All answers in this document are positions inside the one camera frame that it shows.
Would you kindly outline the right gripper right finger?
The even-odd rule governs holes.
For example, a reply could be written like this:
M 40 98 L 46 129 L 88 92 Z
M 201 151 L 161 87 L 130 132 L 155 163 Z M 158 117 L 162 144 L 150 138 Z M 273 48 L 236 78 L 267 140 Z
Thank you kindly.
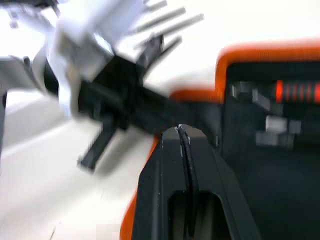
M 194 240 L 260 240 L 235 173 L 204 133 L 180 124 L 189 200 L 187 231 Z

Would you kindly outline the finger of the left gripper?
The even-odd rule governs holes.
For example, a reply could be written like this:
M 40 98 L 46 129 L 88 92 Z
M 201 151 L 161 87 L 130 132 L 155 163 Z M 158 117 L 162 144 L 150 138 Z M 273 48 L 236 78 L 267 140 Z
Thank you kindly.
M 77 166 L 86 171 L 94 172 L 117 128 L 118 126 L 114 121 L 104 123 L 96 137 L 88 146 L 87 151 L 77 160 Z
M 147 133 L 162 133 L 179 124 L 194 125 L 196 116 L 184 103 L 138 87 L 129 97 L 129 122 Z

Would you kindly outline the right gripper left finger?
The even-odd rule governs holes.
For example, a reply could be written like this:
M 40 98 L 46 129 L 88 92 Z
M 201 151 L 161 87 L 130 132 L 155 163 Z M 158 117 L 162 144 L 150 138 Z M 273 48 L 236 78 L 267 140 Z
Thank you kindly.
M 133 240 L 171 240 L 174 200 L 187 190 L 181 142 L 175 127 L 164 131 L 138 180 Z

